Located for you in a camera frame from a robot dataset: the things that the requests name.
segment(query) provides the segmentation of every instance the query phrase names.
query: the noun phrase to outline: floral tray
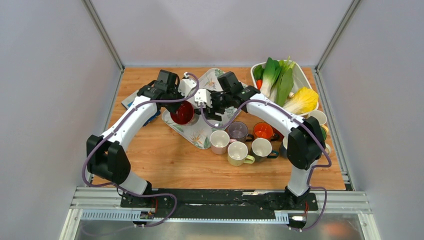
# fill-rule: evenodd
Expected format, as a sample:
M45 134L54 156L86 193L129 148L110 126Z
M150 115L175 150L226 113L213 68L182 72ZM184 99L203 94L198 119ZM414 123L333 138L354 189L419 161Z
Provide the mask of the floral tray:
M214 91L222 91L222 88L220 86L220 83L218 82L218 77L224 74L224 72L219 68L211 68L209 69L205 74L203 74L199 78L199 84L200 88L214 90ZM193 98L189 99L188 102L190 102L193 106L196 104L194 103ZM235 114L236 109L234 107L229 107L225 110L224 114L219 114L222 117L222 121L215 121L215 120L209 120L212 124L218 124L219 126L224 125L227 123L231 117ZM177 133L179 133L181 136L183 136L185 139L187 139L190 143L192 143L194 146L198 147L199 149L208 149L211 147L211 142L209 141L209 137L211 136L213 131L216 130L222 130L223 128L213 128L206 124L206 122L203 120L203 118L200 116L198 121L194 125L179 125L175 123L171 119L170 112L165 110L162 114L162 120L170 126L172 129L174 129Z

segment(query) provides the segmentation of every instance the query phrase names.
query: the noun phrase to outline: white basket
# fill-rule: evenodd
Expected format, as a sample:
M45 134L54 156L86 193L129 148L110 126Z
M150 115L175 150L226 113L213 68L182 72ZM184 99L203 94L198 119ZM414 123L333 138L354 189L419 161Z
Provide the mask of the white basket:
M255 78L253 77L253 71L259 65L262 65L262 67L265 68L265 64L266 64L266 62L261 62L261 63L258 63L256 65L252 66L251 69L250 69L250 75L252 77L253 86L255 88L258 88L258 86L256 86L256 81L255 81ZM291 89L291 92L297 93L298 90L302 87L307 87L308 89L312 88L311 84L309 83L308 79L306 78L306 76L304 74L304 71L302 71L302 68L296 62L294 64L294 67L293 67L293 88ZM314 110L317 110L318 106L319 106L319 104L317 102ZM299 114L299 116L306 116L309 113L310 112L302 113L302 114Z

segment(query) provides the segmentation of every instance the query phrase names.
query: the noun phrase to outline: yellow cabbage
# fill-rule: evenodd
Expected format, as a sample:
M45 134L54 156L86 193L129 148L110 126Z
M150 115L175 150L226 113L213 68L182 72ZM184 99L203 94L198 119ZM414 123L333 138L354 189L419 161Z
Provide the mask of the yellow cabbage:
M318 93L304 86L282 108L296 115L308 113L317 107L318 98Z

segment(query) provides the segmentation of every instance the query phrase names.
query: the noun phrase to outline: orange mug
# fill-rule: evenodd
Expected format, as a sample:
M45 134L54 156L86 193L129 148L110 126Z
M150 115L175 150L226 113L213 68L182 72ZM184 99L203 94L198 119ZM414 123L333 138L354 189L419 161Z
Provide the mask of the orange mug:
M256 138L263 138L269 141L277 141L280 138L278 133L275 133L273 127L266 122L259 122L253 127L253 134Z

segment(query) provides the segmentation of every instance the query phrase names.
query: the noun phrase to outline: purple mug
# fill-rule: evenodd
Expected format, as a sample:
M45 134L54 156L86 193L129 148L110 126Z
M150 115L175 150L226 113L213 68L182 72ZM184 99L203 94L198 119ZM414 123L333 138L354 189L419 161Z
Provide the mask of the purple mug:
M230 138L242 143L252 142L255 139L252 134L249 134L248 126L241 121L233 121L227 130Z

